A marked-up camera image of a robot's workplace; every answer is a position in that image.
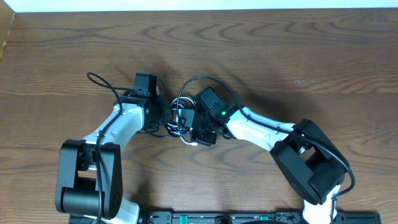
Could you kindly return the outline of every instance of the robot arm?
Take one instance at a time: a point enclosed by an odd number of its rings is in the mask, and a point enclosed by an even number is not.
[[[134,91],[123,94],[123,111],[115,102],[111,115],[83,140],[66,140],[60,150],[55,206],[59,212],[96,218],[99,212],[98,179],[80,177],[79,171],[96,170],[100,162],[103,208],[102,221],[107,223],[137,223],[139,206],[123,198],[121,151],[140,129],[152,128],[166,122],[168,105],[158,97],[157,78],[138,73]],[[95,148],[98,136],[100,159]]]
[[[121,151],[138,130],[159,127],[172,119],[169,104],[158,97],[156,80],[153,75],[138,73],[134,90],[121,97],[121,114],[118,114],[119,102],[115,102],[111,115],[98,129],[83,140],[67,140],[62,145],[55,196],[59,212],[90,218],[97,216],[100,207],[98,179],[79,177],[78,171],[96,170],[99,162],[103,175],[103,221],[146,222],[140,220],[145,216],[139,215],[139,206],[123,198]],[[210,87],[193,100],[197,108],[178,110],[177,120],[178,126],[191,130],[192,142],[207,146],[215,144],[217,134],[213,129],[217,128],[224,136],[247,140],[264,148],[270,152],[288,183],[304,199],[304,218],[311,224],[329,223],[325,214],[333,207],[331,198],[346,173],[341,162],[348,162],[315,123],[307,119],[298,124],[281,123],[247,107],[228,106]],[[106,132],[102,133],[104,127],[107,127]],[[329,151],[303,141],[304,138],[324,142],[330,146]],[[94,153],[97,144],[101,149],[99,159]],[[303,161],[300,154],[312,147],[315,153]]]

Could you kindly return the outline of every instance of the black bracket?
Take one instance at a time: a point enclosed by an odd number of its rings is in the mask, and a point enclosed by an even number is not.
[[[327,144],[330,151],[349,167],[344,156],[314,122],[303,119],[293,128],[297,134],[304,134]],[[301,147],[315,149],[305,162],[298,153]],[[277,142],[270,154],[292,188],[313,205],[323,204],[328,193],[344,181],[346,171],[334,157],[323,149],[308,145],[293,136],[287,136],[283,141]]]
[[[66,140],[60,150],[55,206],[59,212],[73,215],[98,215],[98,181],[79,177],[94,165],[94,145],[84,140]],[[101,145],[101,173],[104,192],[103,217],[112,219],[119,211],[123,196],[120,146],[113,143]]]
[[[120,97],[122,103],[136,104],[143,107],[145,113],[142,129],[156,128],[173,119],[169,102],[156,92],[157,77],[146,73],[137,73],[134,89]]]

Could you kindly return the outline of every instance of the wood grain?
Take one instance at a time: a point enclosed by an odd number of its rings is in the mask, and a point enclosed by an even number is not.
[[[339,208],[395,223],[397,48],[398,9],[18,14],[0,65],[0,223],[67,222],[54,206],[59,148],[97,128],[114,101],[88,71],[115,86],[153,73],[170,98],[211,75],[264,116],[314,120],[357,178]],[[206,85],[229,99],[207,81],[187,94]],[[124,196],[144,207],[303,207],[271,156],[244,141],[135,135],[122,157]]]
[[[3,0],[0,0],[0,61],[13,20],[14,12]]]

